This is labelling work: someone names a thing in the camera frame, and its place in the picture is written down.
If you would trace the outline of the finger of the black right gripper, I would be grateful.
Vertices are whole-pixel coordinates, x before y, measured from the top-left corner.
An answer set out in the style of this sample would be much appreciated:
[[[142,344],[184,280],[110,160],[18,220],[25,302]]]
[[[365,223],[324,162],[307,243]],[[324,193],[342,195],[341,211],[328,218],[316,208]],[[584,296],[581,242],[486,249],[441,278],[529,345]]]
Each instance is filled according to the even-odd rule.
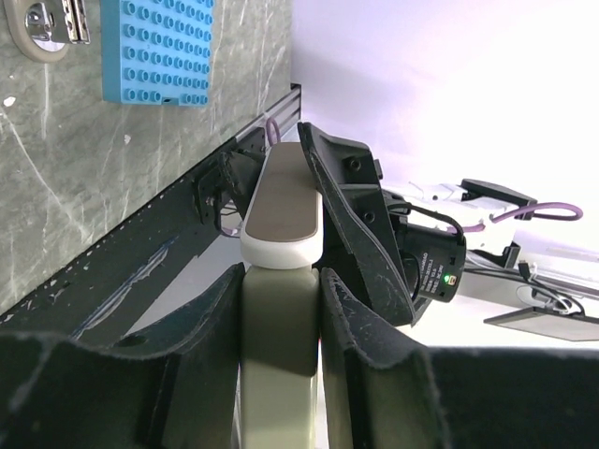
[[[299,123],[298,132],[326,210],[319,266],[334,270],[358,300],[392,325],[414,323],[416,308],[371,150],[311,123]]]
[[[225,190],[242,219],[249,209],[265,159],[262,152],[225,152],[219,156]]]

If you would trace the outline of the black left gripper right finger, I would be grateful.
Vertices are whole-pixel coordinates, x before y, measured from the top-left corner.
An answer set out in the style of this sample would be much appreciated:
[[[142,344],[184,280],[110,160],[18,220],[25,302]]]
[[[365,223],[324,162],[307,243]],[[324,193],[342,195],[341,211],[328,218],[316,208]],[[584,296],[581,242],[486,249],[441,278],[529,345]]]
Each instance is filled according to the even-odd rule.
[[[332,448],[594,448],[598,355],[428,347],[321,273]]]

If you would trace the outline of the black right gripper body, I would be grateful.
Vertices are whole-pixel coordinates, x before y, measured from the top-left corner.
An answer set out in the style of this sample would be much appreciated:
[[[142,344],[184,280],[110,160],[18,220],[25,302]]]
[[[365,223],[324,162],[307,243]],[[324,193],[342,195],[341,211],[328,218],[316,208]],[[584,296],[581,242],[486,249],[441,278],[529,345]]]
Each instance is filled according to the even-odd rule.
[[[464,231],[440,212],[383,188],[382,192],[414,304],[450,301],[464,268]]]

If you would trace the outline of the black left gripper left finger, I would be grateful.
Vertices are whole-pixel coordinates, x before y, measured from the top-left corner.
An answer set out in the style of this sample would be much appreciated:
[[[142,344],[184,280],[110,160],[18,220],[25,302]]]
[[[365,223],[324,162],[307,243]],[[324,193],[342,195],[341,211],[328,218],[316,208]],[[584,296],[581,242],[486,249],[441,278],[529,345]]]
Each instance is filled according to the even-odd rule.
[[[243,264],[111,346],[1,336],[5,448],[227,448],[240,359]]]

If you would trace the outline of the beige metal stapler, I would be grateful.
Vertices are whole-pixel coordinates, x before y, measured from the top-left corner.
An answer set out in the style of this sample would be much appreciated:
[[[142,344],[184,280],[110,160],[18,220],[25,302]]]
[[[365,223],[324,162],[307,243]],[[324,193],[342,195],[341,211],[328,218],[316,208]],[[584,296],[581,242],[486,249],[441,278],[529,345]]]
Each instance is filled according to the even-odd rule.
[[[241,229],[241,446],[312,448],[323,199],[302,147],[274,145]]]

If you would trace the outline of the metal staple magazine rail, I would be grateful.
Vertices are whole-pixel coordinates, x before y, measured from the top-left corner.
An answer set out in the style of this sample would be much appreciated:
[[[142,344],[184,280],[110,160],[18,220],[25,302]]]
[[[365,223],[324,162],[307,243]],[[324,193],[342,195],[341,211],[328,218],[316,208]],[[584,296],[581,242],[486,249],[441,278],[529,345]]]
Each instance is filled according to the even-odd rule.
[[[56,63],[70,46],[91,42],[83,1],[4,0],[1,5],[13,42],[35,62]]]

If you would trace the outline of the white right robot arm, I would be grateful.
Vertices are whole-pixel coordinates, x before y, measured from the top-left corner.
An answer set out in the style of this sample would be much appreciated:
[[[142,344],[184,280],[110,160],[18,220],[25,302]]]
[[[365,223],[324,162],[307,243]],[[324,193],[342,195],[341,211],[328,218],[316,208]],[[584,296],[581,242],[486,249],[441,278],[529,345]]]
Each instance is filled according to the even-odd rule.
[[[227,152],[219,159],[241,213],[241,251],[268,269],[333,270],[395,326],[416,322],[433,301],[457,293],[466,254],[501,262],[517,256],[515,223],[536,201],[485,181],[391,189],[369,147],[310,123],[299,141],[267,154]]]

